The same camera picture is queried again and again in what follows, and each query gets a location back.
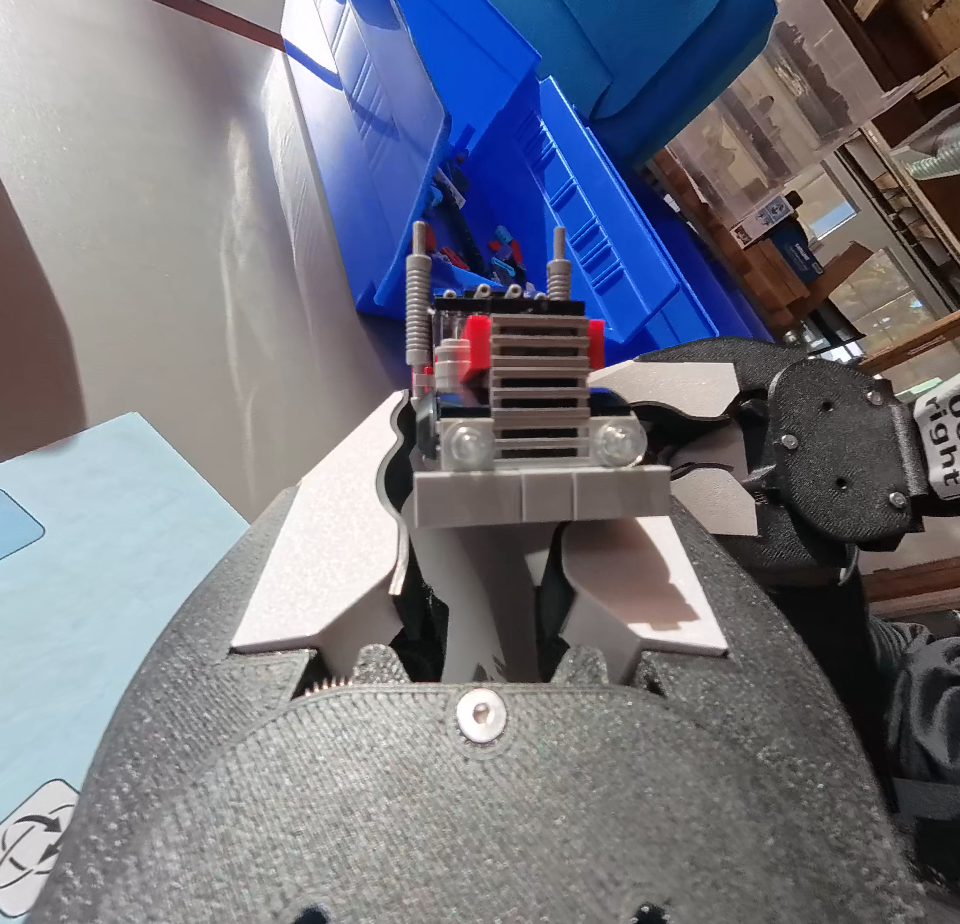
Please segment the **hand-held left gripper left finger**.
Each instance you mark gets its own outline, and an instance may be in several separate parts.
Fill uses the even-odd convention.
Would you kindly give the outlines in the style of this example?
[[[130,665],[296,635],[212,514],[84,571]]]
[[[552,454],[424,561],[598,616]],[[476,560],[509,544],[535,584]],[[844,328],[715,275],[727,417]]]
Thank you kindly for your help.
[[[335,677],[402,627],[390,588],[405,525],[386,469],[407,392],[391,394],[300,481],[234,632],[242,654],[313,649]]]

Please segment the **light blue instruction booklet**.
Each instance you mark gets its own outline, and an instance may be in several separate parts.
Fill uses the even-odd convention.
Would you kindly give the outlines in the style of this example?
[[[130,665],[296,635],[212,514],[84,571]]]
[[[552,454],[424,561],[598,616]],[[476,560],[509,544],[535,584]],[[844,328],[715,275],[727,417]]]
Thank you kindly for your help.
[[[114,710],[246,521],[137,413],[1,468],[2,922],[60,852]]]

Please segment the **flexible metal duct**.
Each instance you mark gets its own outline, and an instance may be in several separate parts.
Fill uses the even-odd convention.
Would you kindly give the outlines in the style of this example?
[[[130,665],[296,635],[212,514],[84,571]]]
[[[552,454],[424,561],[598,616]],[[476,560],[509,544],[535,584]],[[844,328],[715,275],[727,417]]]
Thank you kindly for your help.
[[[959,175],[959,105],[938,114],[893,150],[915,182]]]

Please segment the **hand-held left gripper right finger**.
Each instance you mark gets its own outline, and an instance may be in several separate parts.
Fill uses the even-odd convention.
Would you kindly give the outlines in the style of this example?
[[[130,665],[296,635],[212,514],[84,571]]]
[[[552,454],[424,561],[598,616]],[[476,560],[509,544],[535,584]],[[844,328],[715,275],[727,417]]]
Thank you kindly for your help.
[[[728,653],[669,515],[572,522],[559,562],[572,600],[558,635],[570,646],[598,649],[610,680],[630,680],[643,652]]]

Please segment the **blue plastic bin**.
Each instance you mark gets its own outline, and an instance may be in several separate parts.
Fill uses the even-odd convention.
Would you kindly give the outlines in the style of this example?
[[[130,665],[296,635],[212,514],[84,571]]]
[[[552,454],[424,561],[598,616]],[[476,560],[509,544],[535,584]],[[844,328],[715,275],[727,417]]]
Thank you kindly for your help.
[[[402,321],[435,172],[540,55],[489,0],[285,0],[280,34],[354,306]]]
[[[706,337],[771,338],[678,218],[657,197],[652,215],[643,210],[553,79],[536,83],[532,104],[516,137],[546,245],[563,226],[573,297],[605,320],[610,356]]]

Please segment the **pile of loose toy bricks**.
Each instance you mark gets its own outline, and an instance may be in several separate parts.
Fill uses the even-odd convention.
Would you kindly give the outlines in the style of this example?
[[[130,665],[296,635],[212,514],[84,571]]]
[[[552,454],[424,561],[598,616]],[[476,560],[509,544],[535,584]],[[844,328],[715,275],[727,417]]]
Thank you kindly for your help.
[[[528,276],[522,246],[503,224],[478,239],[468,220],[471,185],[463,165],[467,153],[447,158],[431,177],[423,218],[428,254],[455,269],[470,272],[504,290],[526,287]]]

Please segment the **wooden shelf unit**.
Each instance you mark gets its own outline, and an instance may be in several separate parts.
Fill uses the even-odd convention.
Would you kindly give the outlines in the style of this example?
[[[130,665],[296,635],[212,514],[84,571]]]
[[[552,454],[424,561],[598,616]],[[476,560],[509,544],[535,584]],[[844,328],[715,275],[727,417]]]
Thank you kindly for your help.
[[[910,93],[732,230],[667,146],[642,175],[774,338],[885,363],[910,401],[958,374],[958,176],[915,182],[893,150],[958,104],[958,0],[824,1]]]

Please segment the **clear plastic storage box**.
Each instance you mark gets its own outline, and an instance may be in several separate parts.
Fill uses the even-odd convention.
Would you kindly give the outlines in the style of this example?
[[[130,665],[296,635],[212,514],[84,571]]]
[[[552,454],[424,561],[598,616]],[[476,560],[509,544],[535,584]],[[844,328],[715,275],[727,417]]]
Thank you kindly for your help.
[[[825,0],[781,0],[762,53],[667,149],[728,229],[903,99]]]

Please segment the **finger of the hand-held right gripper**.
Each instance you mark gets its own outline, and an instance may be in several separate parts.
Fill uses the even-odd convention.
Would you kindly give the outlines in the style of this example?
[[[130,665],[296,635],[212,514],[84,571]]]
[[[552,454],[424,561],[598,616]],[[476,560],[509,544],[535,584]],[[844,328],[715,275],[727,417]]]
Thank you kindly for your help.
[[[760,534],[757,504],[743,486],[746,456],[742,438],[702,438],[669,460],[673,497],[711,534]]]
[[[592,372],[588,385],[633,407],[667,408],[698,421],[724,417],[741,393],[731,363],[629,361]]]

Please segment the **toy brick truck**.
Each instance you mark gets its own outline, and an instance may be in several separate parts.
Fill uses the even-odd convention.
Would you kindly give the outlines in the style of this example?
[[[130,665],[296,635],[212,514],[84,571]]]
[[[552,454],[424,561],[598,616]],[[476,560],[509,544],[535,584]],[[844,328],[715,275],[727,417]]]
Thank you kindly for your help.
[[[416,450],[411,517],[421,529],[594,522],[670,511],[668,470],[617,392],[591,389],[604,324],[571,298],[563,227],[546,292],[486,285],[434,294],[428,226],[406,258],[406,362]]]

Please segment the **teal felt bag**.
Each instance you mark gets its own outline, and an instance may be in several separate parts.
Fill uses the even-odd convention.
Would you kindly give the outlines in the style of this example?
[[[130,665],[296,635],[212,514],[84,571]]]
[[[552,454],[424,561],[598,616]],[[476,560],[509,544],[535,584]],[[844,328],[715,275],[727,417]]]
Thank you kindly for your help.
[[[488,0],[621,167],[690,124],[769,40],[776,0]]]

